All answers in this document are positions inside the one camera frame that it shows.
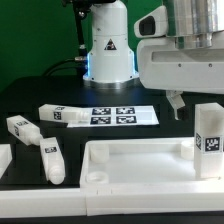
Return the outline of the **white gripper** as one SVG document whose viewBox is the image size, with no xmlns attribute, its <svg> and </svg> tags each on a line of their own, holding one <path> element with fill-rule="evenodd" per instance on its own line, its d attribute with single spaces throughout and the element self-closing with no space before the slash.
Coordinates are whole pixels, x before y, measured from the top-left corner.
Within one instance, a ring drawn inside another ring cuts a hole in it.
<svg viewBox="0 0 224 224">
<path fill-rule="evenodd" d="M 182 91 L 224 94 L 224 4 L 163 4 L 134 32 L 140 81 L 167 90 L 176 120 Z"/>
</svg>

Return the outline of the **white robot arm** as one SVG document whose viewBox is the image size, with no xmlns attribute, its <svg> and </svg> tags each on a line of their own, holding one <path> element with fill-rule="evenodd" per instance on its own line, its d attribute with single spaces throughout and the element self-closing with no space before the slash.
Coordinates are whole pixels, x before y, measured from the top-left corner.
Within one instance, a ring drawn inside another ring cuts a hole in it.
<svg viewBox="0 0 224 224">
<path fill-rule="evenodd" d="M 162 0 L 134 24 L 136 51 L 128 46 L 120 0 L 95 3 L 91 11 L 86 85 L 120 89 L 139 81 L 164 90 L 175 110 L 184 106 L 184 92 L 224 94 L 224 0 Z"/>
</svg>

